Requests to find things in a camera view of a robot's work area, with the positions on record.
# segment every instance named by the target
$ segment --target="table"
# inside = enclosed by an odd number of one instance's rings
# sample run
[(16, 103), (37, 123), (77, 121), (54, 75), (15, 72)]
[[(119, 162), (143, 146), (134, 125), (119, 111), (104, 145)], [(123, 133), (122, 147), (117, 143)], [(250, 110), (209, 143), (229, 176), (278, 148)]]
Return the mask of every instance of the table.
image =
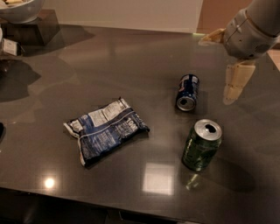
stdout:
[[(222, 103), (222, 45), (198, 34), (61, 25), (45, 47), (28, 46), (0, 76), (0, 187), (198, 223), (279, 223), (280, 75), (269, 57), (240, 99)], [(194, 111), (175, 108), (179, 79), (200, 79)], [(125, 99), (150, 127), (84, 168), (62, 123)], [(222, 144), (202, 172), (181, 163), (199, 119)], [(52, 179), (53, 186), (45, 182)]]

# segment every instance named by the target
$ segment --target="blue can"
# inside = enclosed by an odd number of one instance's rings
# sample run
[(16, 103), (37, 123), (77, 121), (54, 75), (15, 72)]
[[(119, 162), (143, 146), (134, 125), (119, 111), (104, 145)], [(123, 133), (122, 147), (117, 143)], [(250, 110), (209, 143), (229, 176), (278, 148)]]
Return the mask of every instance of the blue can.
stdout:
[(183, 111), (195, 108), (198, 98), (200, 80), (194, 74), (186, 74), (180, 80), (176, 105)]

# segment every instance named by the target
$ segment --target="white bowl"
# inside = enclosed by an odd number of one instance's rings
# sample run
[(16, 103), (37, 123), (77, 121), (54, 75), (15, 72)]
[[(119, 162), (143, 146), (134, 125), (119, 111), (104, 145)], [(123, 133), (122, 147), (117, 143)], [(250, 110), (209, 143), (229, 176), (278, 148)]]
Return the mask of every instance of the white bowl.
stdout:
[(37, 18), (45, 0), (30, 0), (26, 3), (0, 9), (0, 18), (11, 24), (24, 24)]

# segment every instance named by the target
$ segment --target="silver can lid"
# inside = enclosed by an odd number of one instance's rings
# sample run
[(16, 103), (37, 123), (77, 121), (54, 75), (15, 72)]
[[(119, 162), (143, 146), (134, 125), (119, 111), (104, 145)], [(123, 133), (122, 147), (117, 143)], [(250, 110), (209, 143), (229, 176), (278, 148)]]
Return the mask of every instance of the silver can lid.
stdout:
[(208, 119), (202, 119), (194, 124), (195, 132), (208, 141), (215, 141), (221, 138), (221, 127), (218, 123)]
[(195, 108), (195, 101), (191, 97), (181, 97), (177, 100), (177, 106), (184, 111), (192, 110)]

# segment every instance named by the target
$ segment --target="soda can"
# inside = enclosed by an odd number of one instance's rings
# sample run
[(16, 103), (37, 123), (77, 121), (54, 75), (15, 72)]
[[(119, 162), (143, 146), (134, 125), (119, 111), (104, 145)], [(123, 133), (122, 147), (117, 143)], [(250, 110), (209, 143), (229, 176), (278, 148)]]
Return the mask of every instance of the soda can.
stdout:
[(221, 127), (208, 119), (197, 121), (185, 142), (182, 162), (193, 171), (205, 169), (221, 144)]
[(176, 97), (176, 105), (179, 109), (189, 111), (195, 108), (199, 85), (200, 80), (194, 74), (186, 74), (181, 78)]

